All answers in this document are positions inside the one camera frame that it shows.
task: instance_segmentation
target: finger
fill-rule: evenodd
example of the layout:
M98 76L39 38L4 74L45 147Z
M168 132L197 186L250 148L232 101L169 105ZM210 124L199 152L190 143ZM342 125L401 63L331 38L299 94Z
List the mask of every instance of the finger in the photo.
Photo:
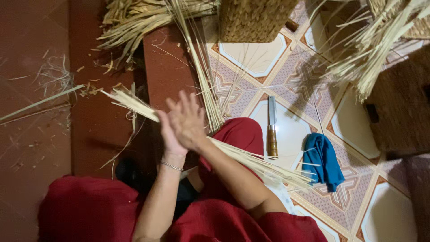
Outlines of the finger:
M169 115L169 118L170 118L170 126L174 130L179 130L181 128L179 117L177 115L175 115L175 113L173 113L173 112L170 112L168 115Z
M189 114L190 113L190 101L188 100L188 97L185 94L184 90L179 91L179 98L182 101L182 111L185 114Z
M191 111L193 115L197 115L197 112L199 111L199 105L197 104L196 93L190 94L190 101L191 101Z
M204 126L205 125L205 108L199 109L199 120L200 120L201 124Z
M173 99L171 99L170 97L166 99L166 105L171 111L179 112L178 104L175 101L173 101Z
M160 119L161 132L163 133L164 130L166 129L166 127L168 127L170 125L169 117L167 117L167 114L161 110L157 110L157 111L155 111L155 113L157 114L158 118Z
M178 112L182 114L182 111L184 110L184 105L182 104L182 101L179 101L177 106L178 106Z

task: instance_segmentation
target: person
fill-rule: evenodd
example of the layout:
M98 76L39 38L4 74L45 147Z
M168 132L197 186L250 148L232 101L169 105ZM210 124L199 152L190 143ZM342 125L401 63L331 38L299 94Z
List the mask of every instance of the person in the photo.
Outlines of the person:
M179 96L179 102L166 100L168 114L157 111L165 152L144 203L118 180L63 177L50 185L40 206L42 241L326 241L311 217L288 214L252 170L206 137L205 112L194 93ZM227 120L213 138L263 154L261 128L250 118ZM174 219L190 150L200 154L198 173L189 176L199 192Z

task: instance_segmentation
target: hand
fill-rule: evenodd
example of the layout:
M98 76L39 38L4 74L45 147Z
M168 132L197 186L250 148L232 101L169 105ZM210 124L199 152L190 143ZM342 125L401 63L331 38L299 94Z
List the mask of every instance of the hand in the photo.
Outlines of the hand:
M188 153L188 150L178 142L178 139L170 125L168 115L161 110L157 110L156 113L161 122L161 136L163 136L164 140L164 152L166 154L185 156Z
M170 125L179 143L194 151L206 141L205 134L205 110L200 108L196 101L196 94L188 97L183 90L179 92L180 102L176 103L171 98L166 99L170 108Z

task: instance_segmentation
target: knife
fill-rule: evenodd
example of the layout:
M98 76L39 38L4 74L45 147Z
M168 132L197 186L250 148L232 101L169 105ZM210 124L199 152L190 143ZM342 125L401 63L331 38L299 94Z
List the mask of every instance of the knife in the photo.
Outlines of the knife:
M278 158L278 146L276 143L276 101L275 96L269 96L268 99L269 104L269 125L267 126L267 155Z

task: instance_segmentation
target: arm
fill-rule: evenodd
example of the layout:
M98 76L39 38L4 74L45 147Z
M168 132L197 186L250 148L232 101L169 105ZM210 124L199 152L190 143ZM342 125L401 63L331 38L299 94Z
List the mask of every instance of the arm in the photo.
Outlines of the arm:
M204 133L204 110L199 109L194 94L179 93L181 101L167 99L172 110L170 122L183 147L202 155L211 164L236 201L258 219L268 212L287 212L282 202L257 177L218 149Z
M269 212L287 213L285 206L272 191L209 139L199 142L197 152L206 158L230 194L254 219Z
M182 168L188 150L182 147L170 127L167 114L158 111L165 143L163 161ZM172 224L181 171L160 164L160 168L138 217L132 241L160 241Z

